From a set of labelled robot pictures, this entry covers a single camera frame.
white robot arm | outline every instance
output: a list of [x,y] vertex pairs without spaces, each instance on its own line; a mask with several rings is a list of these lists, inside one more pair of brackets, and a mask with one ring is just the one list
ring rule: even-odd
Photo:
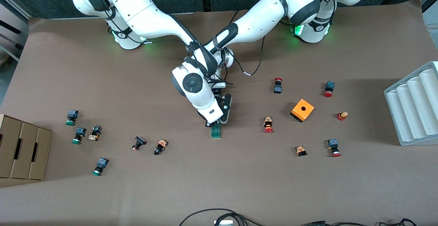
[[225,108],[218,105],[206,80],[214,78],[217,68],[224,62],[227,67],[232,64],[233,53],[226,48],[227,45],[261,39],[283,17],[288,17],[291,25],[301,27],[297,30],[297,36],[302,40],[318,42],[324,37],[336,9],[336,2],[353,5],[358,1],[360,0],[260,0],[243,17],[225,27],[205,45],[201,45],[175,17],[161,12],[152,0],[73,0],[82,13],[105,19],[116,40],[125,49],[134,49],[141,45],[141,37],[179,37],[193,56],[186,57],[172,71],[172,83],[181,95],[188,98],[207,123],[214,123],[224,115]]
[[354,5],[360,0],[260,0],[244,16],[220,31],[205,44],[215,54],[237,42],[254,42],[268,34],[283,18],[293,26],[308,25],[300,32],[302,40],[322,40],[336,8],[336,2]]
[[152,0],[73,0],[73,3],[83,14],[105,19],[116,41],[125,49],[137,48],[143,43],[142,37],[179,37],[193,56],[186,57],[173,70],[172,83],[209,123],[223,115],[205,80],[216,73],[217,61],[174,16],[161,12]]

black cable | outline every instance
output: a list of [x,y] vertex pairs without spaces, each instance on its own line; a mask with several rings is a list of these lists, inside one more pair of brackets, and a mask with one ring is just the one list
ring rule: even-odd
[[287,27],[291,27],[291,25],[290,24],[288,24],[288,23],[285,23],[285,22],[283,22],[283,21],[280,21],[279,23],[281,23],[282,25],[284,25],[284,26],[287,26]]
[[[117,24],[111,19],[108,11],[105,11],[105,14],[108,16],[108,19],[114,24],[114,26],[116,26],[116,28],[118,28],[120,31],[122,31],[122,29],[119,28],[119,26],[117,26]],[[160,43],[160,42],[165,42],[165,41],[174,41],[174,42],[179,42],[179,43],[186,45],[184,42],[177,40],[177,39],[164,39],[164,40],[158,40],[158,41],[138,42],[138,41],[134,40],[133,38],[129,37],[129,35],[126,35],[126,37],[129,38],[131,41],[138,43],[138,44],[149,44],[149,43]]]
[[177,39],[163,39],[163,40],[158,40],[158,41],[150,41],[150,43],[160,43],[160,42],[166,42],[166,41],[179,42],[179,43],[186,45],[184,42],[177,40]]
[[245,221],[249,221],[250,223],[252,223],[252,224],[255,224],[255,225],[257,225],[257,226],[263,226],[263,225],[261,225],[261,224],[258,224],[258,223],[256,223],[256,222],[254,222],[254,221],[252,221],[252,220],[250,220],[249,218],[247,218],[247,217],[245,217],[245,216],[243,216],[243,215],[240,215],[240,214],[237,214],[237,213],[234,213],[234,214],[232,214],[232,213],[228,213],[228,214],[226,214],[227,216],[226,217],[229,217],[229,216],[237,216],[237,217],[239,217],[239,218],[242,218],[242,220],[244,220],[244,222]]
[[243,220],[242,218],[240,218],[240,217],[235,216],[234,213],[227,213],[227,214],[222,215],[222,216],[220,216],[219,218],[217,218],[217,219],[216,219],[215,226],[219,226],[220,222],[221,222],[222,220],[224,220],[225,218],[227,218],[227,217],[232,217],[232,218],[234,218],[234,220],[236,220],[238,226],[241,225],[241,222],[242,222],[242,226],[245,226],[245,224],[244,224],[244,220]]
[[378,222],[379,226],[405,226],[405,222],[409,222],[411,223],[413,226],[416,226],[416,224],[414,222],[412,222],[411,220],[407,219],[407,218],[403,218],[400,223],[394,223],[394,224],[388,224],[388,223],[383,223],[383,222]]
[[247,76],[252,76],[252,75],[254,75],[254,74],[257,72],[258,68],[260,68],[261,59],[262,59],[262,56],[263,56],[263,45],[264,45],[264,44],[265,44],[265,37],[263,36],[263,40],[262,40],[262,42],[261,42],[260,61],[258,62],[258,66],[257,66],[257,68],[256,68],[256,69],[254,70],[254,72],[251,73],[251,74],[247,73],[247,72],[242,68],[241,63],[236,59],[236,57],[235,57],[232,53],[230,53],[231,56],[233,56],[234,60],[237,62],[237,64],[239,65],[239,67],[241,68],[242,72],[243,72],[245,75],[247,75]]
[[218,84],[218,83],[221,83],[221,82],[225,82],[227,85],[234,85],[234,84],[231,83],[231,82],[221,80],[221,81],[215,81],[215,82],[211,85],[210,88],[213,89],[213,86],[214,86],[214,85],[216,85],[216,84]]
[[225,65],[225,71],[226,71],[226,73],[225,73],[225,77],[223,78],[224,81],[227,79],[227,76],[228,76],[228,68],[227,68],[227,65]]
[[192,214],[190,214],[190,215],[188,215],[186,218],[184,218],[184,220],[180,223],[179,226],[181,226],[181,225],[182,225],[187,219],[189,219],[191,216],[196,215],[196,214],[201,213],[201,212],[208,212],[208,211],[227,211],[227,212],[236,213],[236,212],[234,212],[234,211],[232,211],[232,210],[224,209],[224,208],[212,208],[212,209],[200,210],[200,211],[197,211],[197,212],[193,212]]
[[367,225],[360,224],[360,223],[337,223],[337,224],[333,224],[333,226],[341,226],[341,225],[367,226]]
[[239,11],[242,11],[241,9],[243,8],[243,6],[244,6],[248,1],[249,1],[249,0],[245,0],[245,2],[241,5],[241,7],[239,8],[239,10],[237,10],[237,11],[234,13],[234,15],[233,15],[233,17],[231,18],[231,21],[230,21],[229,24],[231,24],[231,23],[233,22],[233,20],[234,20],[234,18],[236,17],[237,13],[239,13]]

brown paper mat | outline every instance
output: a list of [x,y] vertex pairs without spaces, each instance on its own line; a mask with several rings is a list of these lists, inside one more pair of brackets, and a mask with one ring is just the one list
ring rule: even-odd
[[[178,16],[208,41],[231,12]],[[182,45],[164,42],[122,50],[98,19],[33,19],[22,59],[1,112],[53,129],[46,181],[0,190],[5,225],[177,225],[201,209],[225,207],[266,225],[376,221],[408,217],[436,223],[438,146],[401,147],[383,90],[438,59],[418,1],[340,8],[318,44],[292,38],[277,25],[267,36],[253,77],[230,69],[230,121],[222,139],[173,88]],[[252,72],[261,41],[231,46]],[[283,78],[283,93],[272,93]],[[332,98],[323,85],[334,81]],[[289,112],[301,98],[315,110],[303,123]],[[77,127],[102,125],[98,142],[71,144],[64,124],[79,110]],[[338,121],[335,114],[348,111]],[[273,134],[262,122],[273,117]],[[130,147],[140,135],[148,144]],[[161,138],[166,151],[152,151]],[[340,158],[325,141],[337,138]],[[297,157],[304,145],[308,155]],[[110,160],[102,177],[91,174]],[[188,225],[212,225],[205,213]]]

orange box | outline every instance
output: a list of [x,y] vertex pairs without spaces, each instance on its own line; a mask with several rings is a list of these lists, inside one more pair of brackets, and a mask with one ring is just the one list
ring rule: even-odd
[[300,99],[298,104],[292,109],[291,116],[293,116],[300,123],[302,123],[309,117],[313,109],[314,107],[311,104],[303,99]]

cardboard divider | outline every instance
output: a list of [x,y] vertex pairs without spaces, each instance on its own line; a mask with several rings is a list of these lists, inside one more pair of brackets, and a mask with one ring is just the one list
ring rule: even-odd
[[14,162],[14,153],[20,135],[22,122],[0,115],[0,178],[8,178]]
[[33,160],[30,166],[29,179],[40,180],[44,179],[46,172],[47,157],[49,155],[50,139],[52,132],[38,128],[38,136],[36,137],[36,150],[33,152]]
[[14,164],[12,165],[10,178],[28,178],[37,134],[37,126],[29,123],[23,123],[22,131],[20,133],[22,146],[18,159],[15,159]]

